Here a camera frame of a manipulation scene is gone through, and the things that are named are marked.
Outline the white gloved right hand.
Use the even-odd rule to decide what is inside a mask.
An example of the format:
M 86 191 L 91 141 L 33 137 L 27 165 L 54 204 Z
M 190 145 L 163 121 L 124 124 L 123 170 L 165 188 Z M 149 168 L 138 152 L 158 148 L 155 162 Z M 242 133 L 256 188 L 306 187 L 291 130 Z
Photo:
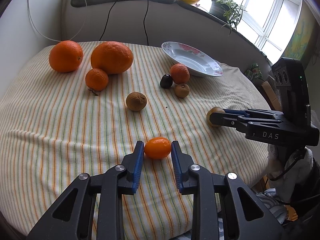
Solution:
M 281 164 L 280 153 L 276 146 L 268 145 L 268 165 L 266 168 L 269 186 L 276 189 L 279 198 L 289 203 L 295 185 L 304 181 L 313 167 L 313 154 L 304 148 L 304 158 L 296 160 L 292 153 L 286 163 Z

